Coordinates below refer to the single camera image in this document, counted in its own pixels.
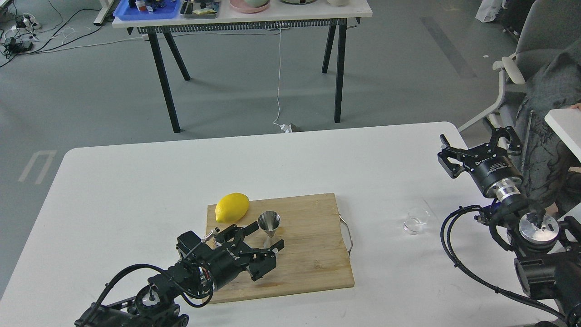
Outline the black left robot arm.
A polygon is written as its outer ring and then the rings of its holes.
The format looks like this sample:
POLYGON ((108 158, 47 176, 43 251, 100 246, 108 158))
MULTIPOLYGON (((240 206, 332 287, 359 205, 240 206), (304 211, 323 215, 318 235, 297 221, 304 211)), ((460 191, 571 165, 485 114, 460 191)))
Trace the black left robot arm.
POLYGON ((188 231, 177 238, 180 260, 168 269, 150 264, 134 264, 106 284, 103 292, 79 319, 77 327, 185 327, 189 321, 180 314, 177 297, 191 307, 207 305, 215 291, 247 271, 253 281, 276 267, 276 253, 284 248, 278 240, 268 248, 252 248, 245 237, 259 229, 259 224, 214 228, 203 238, 188 231), (125 276, 142 268, 153 269, 145 287, 134 297, 103 305, 110 290, 125 276))

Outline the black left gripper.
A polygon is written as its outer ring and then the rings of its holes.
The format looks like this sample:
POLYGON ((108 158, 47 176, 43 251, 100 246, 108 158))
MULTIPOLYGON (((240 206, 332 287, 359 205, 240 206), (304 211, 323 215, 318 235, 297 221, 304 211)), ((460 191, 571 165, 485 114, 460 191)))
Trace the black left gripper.
POLYGON ((276 268, 276 254, 285 247, 285 242, 279 240, 268 248, 253 248, 244 242, 244 238, 258 229, 257 221, 245 227, 234 224, 213 229, 215 246, 207 266, 216 290, 242 272, 247 272, 253 281, 257 281, 276 268))

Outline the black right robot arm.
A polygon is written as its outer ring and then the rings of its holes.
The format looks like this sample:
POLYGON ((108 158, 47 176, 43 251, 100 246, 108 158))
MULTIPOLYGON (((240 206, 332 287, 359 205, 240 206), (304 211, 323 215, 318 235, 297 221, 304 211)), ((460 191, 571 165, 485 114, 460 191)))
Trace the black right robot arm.
POLYGON ((581 318, 580 224, 573 217, 548 215, 521 191, 523 176, 510 160, 520 155, 522 144, 514 128, 489 127, 487 143, 471 149, 454 148, 441 135, 438 161, 451 178, 467 172, 489 206, 470 205, 450 213, 440 228, 440 241, 456 268, 474 281, 516 302, 546 311, 567 327, 578 327, 581 318), (515 254, 514 267, 524 295, 494 286, 461 262, 452 247, 452 228, 467 213, 488 227, 502 249, 515 254))

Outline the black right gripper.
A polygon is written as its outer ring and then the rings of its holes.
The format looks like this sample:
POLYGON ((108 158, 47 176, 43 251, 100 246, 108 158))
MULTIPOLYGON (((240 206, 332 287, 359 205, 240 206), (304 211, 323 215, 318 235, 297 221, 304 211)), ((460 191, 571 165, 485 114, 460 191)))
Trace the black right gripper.
POLYGON ((486 125, 491 134, 488 143, 485 143, 485 155, 472 158, 473 154, 467 149, 454 148, 444 134, 440 135, 442 151, 438 153, 438 162, 450 178, 468 171, 479 191, 486 198, 494 198, 492 186, 504 179, 512 180, 516 185, 522 183, 522 174, 517 170, 508 157, 519 157, 522 154, 522 143, 512 126, 496 128, 486 125))

